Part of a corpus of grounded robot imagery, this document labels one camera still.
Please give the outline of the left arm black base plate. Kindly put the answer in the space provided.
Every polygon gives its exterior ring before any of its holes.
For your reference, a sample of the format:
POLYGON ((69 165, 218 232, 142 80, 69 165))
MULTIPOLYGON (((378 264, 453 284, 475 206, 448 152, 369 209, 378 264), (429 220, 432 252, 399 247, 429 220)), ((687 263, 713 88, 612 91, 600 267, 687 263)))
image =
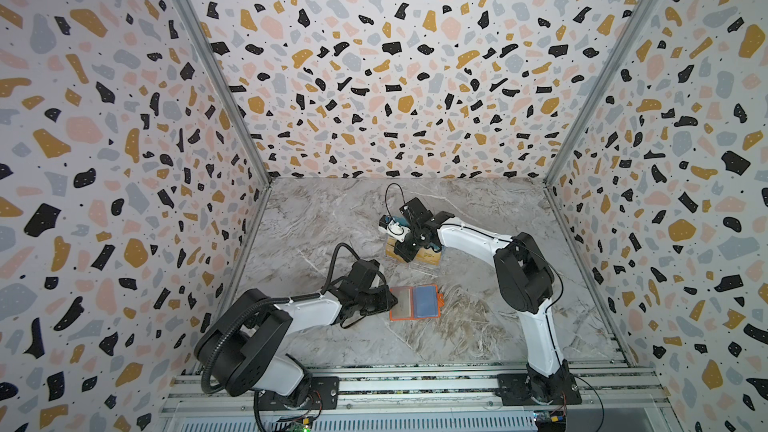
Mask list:
POLYGON ((306 411, 309 408, 335 410, 339 398, 340 378, 320 376, 303 379, 288 396, 276 392, 260 392, 257 404, 261 411, 306 411))

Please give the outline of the left aluminium corner post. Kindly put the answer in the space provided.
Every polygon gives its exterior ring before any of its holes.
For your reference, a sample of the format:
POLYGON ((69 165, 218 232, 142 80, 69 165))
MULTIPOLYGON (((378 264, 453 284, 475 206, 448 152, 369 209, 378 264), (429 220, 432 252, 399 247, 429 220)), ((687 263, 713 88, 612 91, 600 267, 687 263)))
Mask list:
POLYGON ((248 131, 247 125, 243 120, 242 114, 239 112, 229 85, 214 58, 213 50, 203 32, 200 21, 193 8, 193 4, 190 0, 171 0, 171 2, 176 8, 181 22, 184 24, 184 28, 190 37, 191 43, 197 52, 206 74, 211 80, 213 89, 222 100, 224 111, 227 113, 238 139, 245 149, 249 163, 254 170, 254 176, 258 178, 258 182, 262 186, 269 188, 270 178, 266 168, 264 167, 261 156, 259 155, 257 147, 248 131))

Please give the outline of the gold card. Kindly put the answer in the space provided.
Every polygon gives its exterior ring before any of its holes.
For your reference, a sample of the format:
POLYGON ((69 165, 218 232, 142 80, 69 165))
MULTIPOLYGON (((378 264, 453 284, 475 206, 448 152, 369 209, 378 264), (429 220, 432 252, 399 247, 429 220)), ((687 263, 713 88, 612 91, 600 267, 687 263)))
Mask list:
POLYGON ((385 245, 385 253, 388 257, 396 261, 403 262, 403 259, 395 251, 395 246, 397 244, 398 242, 394 238, 388 237, 385 245))
POLYGON ((420 263, 438 266, 441 262, 441 252, 436 252, 432 248, 421 248, 415 256, 415 260, 420 263))

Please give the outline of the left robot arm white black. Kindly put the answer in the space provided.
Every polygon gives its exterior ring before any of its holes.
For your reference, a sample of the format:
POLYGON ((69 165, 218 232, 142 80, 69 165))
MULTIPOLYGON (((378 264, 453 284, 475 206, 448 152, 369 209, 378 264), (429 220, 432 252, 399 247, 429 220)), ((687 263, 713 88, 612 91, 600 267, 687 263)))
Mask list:
POLYGON ((312 393, 312 373, 289 354, 280 355, 286 337, 304 330, 342 326, 391 311, 398 299, 380 264, 355 261, 348 274, 331 279, 314 293, 269 297, 254 288, 243 293, 200 339, 194 349, 202 365, 201 389, 232 397, 263 391, 287 408, 298 408, 312 393))

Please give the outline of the aluminium corner post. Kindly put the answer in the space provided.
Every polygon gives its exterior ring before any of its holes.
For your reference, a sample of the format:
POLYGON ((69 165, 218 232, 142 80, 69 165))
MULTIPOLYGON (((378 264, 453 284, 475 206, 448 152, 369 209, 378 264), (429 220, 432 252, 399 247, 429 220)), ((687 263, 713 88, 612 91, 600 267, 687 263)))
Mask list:
POLYGON ((634 41, 640 37, 644 27, 650 23, 650 16, 658 1, 659 0, 638 0, 638 3, 633 10, 633 14, 626 22, 626 26, 615 47, 608 56, 600 74, 597 76, 594 87, 588 94, 582 109, 568 129, 568 134, 566 135, 552 166, 546 174, 544 184, 547 189, 553 186, 558 175, 563 171, 570 160, 570 156, 596 112, 603 94, 607 91, 614 76, 619 72, 623 62, 632 51, 634 41))
POLYGON ((176 8, 181 22, 184 24, 184 28, 190 37, 191 43, 197 52, 206 74, 211 80, 213 89, 222 100, 224 111, 227 113, 238 139, 245 149, 249 163, 254 170, 254 176, 258 178, 258 182, 262 186, 269 188, 270 178, 266 168, 264 167, 261 156, 259 155, 257 147, 248 131, 247 125, 243 120, 242 114, 239 112, 229 85, 214 58, 213 50, 203 32, 200 21, 193 8, 193 4, 190 0, 171 0, 171 2, 176 8))

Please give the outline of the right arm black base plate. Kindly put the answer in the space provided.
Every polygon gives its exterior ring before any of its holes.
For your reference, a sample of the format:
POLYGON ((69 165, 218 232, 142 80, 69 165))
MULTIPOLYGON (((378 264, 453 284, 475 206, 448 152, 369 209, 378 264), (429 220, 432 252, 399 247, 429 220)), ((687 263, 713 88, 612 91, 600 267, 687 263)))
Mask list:
POLYGON ((575 378, 566 373, 545 377, 538 372, 529 374, 499 374, 495 395, 504 406, 571 406, 580 405, 580 395, 575 378))

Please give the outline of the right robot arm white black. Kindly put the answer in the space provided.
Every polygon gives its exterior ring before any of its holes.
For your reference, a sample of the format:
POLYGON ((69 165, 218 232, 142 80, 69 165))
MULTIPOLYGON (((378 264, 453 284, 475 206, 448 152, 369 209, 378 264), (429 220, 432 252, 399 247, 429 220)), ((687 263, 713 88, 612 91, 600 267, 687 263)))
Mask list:
POLYGON ((527 390, 532 400, 551 404, 571 389, 573 376, 555 334, 552 314, 556 273, 528 233, 504 235, 470 225, 454 214, 428 210, 418 198, 385 214, 379 229, 394 239, 395 255, 413 261, 422 249, 456 249, 490 266, 500 295, 516 311, 527 347, 527 390))

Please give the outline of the right aluminium corner post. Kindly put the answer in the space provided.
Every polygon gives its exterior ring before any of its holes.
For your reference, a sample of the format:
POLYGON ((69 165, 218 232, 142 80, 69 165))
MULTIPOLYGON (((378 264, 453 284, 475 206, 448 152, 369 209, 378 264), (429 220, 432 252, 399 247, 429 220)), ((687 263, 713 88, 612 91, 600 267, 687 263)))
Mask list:
POLYGON ((638 0, 638 3, 633 10, 633 14, 626 22, 626 26, 615 47, 608 56, 600 74, 597 76, 594 87, 588 94, 582 109, 568 129, 568 134, 566 135, 552 166, 546 174, 544 184, 547 189, 553 186, 558 175, 563 171, 570 160, 570 156, 596 112, 603 94, 607 91, 614 76, 619 72, 623 62, 632 51, 634 41, 640 37, 644 27, 650 23, 650 16, 658 1, 659 0, 638 0))

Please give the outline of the orange card holder wallet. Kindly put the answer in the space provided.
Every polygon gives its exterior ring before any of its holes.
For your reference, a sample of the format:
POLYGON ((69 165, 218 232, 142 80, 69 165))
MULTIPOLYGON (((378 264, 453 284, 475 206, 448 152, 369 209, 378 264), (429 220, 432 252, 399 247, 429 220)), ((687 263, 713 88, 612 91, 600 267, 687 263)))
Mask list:
POLYGON ((439 318, 444 305, 436 284, 393 287, 390 292, 397 304, 389 311, 391 321, 415 321, 439 318))

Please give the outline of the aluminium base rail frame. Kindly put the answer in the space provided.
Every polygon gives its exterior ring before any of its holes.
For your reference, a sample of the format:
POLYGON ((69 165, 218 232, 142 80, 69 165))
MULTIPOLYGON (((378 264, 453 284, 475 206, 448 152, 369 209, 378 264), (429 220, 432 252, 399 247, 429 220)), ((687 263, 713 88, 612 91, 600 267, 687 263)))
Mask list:
POLYGON ((613 363, 575 363, 568 397, 523 396, 512 365, 318 369, 311 406, 280 407, 252 393, 205 395, 178 376, 158 431, 678 431, 656 374, 613 363))

